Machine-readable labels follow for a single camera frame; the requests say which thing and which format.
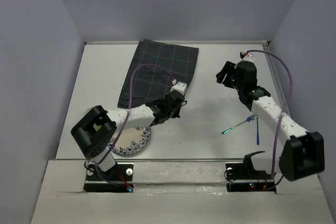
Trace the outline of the dark checked cloth placemat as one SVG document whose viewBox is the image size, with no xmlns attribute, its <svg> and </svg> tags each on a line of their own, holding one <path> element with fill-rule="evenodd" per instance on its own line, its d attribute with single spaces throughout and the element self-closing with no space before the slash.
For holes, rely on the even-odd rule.
<svg viewBox="0 0 336 224">
<path fill-rule="evenodd" d="M 172 80 L 191 84 L 199 49 L 142 40 L 138 43 L 124 80 L 117 107 L 126 109 L 132 90 L 132 107 L 164 97 Z"/>
</svg>

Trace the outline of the iridescent fork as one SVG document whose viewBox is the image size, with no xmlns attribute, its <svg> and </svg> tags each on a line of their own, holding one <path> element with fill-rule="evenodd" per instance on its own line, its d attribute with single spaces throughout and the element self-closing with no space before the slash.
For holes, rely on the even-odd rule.
<svg viewBox="0 0 336 224">
<path fill-rule="evenodd" d="M 224 135 L 224 134 L 226 134 L 226 133 L 228 133 L 228 132 L 234 130 L 235 128 L 237 128 L 237 127 L 239 127 L 239 126 L 241 126 L 241 125 L 243 125 L 243 124 L 245 124 L 245 123 L 247 123 L 247 122 L 252 122 L 253 120 L 255 120 L 255 119 L 257 119 L 257 118 L 258 118 L 258 116 L 257 116 L 256 114 L 253 114 L 253 115 L 249 116 L 247 119 L 245 119 L 244 121 L 242 121 L 242 122 L 240 122 L 240 123 L 238 123 L 238 124 L 236 124 L 236 125 L 234 125 L 234 126 L 228 128 L 228 129 L 222 131 L 220 134 L 221 134 L 221 135 Z"/>
</svg>

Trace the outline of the blue floral ceramic plate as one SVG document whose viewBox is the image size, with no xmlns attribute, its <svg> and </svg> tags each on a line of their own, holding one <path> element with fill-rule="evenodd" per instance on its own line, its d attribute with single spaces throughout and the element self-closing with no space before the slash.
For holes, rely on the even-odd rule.
<svg viewBox="0 0 336 224">
<path fill-rule="evenodd" d="M 145 126 L 124 130 L 114 145 L 112 152 L 120 156 L 132 156 L 140 153 L 151 138 L 151 128 Z"/>
</svg>

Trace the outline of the iridescent blue spoon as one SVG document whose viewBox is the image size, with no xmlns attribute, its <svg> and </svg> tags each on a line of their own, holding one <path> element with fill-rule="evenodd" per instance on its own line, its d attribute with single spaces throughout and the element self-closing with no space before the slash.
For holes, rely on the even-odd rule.
<svg viewBox="0 0 336 224">
<path fill-rule="evenodd" d="M 256 144 L 260 145 L 260 135 L 259 135 L 259 118 L 256 118 Z"/>
</svg>

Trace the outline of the pale yellow-green mug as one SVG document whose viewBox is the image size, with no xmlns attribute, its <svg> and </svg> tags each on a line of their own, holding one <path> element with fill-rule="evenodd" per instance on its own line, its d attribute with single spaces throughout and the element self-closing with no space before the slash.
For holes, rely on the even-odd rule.
<svg viewBox="0 0 336 224">
<path fill-rule="evenodd" d="M 90 107 L 90 108 L 86 109 L 86 110 L 84 111 L 83 115 L 88 114 L 92 109 L 94 109 L 94 107 Z"/>
</svg>

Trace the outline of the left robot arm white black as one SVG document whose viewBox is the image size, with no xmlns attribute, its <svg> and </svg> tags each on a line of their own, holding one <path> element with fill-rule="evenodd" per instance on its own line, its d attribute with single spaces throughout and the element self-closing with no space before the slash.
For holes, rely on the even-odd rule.
<svg viewBox="0 0 336 224">
<path fill-rule="evenodd" d="M 111 179 L 116 174 L 117 166 L 108 148 L 113 135 L 135 127 L 156 126 L 179 117 L 184 101 L 184 93 L 173 90 L 162 99 L 129 110 L 108 111 L 97 105 L 83 116 L 70 133 L 85 159 L 93 161 L 98 167 L 99 175 Z"/>
</svg>

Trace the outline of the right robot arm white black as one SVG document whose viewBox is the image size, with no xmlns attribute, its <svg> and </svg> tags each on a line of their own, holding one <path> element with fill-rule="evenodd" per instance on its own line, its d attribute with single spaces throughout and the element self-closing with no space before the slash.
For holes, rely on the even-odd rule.
<svg viewBox="0 0 336 224">
<path fill-rule="evenodd" d="M 240 102 L 257 115 L 282 144 L 279 157 L 260 151 L 245 155 L 241 171 L 253 178 L 260 171 L 280 173 L 288 181 L 295 181 L 325 169 L 324 139 L 319 132 L 309 132 L 282 112 L 271 94 L 257 84 L 257 69 L 250 61 L 237 64 L 226 62 L 216 75 L 217 83 L 235 89 Z"/>
</svg>

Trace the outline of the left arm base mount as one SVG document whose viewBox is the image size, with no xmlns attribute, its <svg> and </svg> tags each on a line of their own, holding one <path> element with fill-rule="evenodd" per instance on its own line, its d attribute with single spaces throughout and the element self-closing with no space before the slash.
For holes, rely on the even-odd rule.
<svg viewBox="0 0 336 224">
<path fill-rule="evenodd" d="M 133 193 L 134 164 L 117 163 L 109 172 L 98 172 L 93 162 L 84 162 L 86 169 L 83 190 L 87 193 Z"/>
</svg>

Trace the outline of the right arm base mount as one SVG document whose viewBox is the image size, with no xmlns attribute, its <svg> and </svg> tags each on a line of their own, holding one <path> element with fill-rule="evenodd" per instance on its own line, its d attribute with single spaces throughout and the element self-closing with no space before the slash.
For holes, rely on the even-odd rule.
<svg viewBox="0 0 336 224">
<path fill-rule="evenodd" d="M 275 181 L 271 175 L 264 170 L 255 170 L 253 167 L 251 158 L 261 153 L 264 151 L 249 153 L 240 163 L 225 164 L 224 178 L 227 181 L 228 192 L 276 192 Z"/>
</svg>

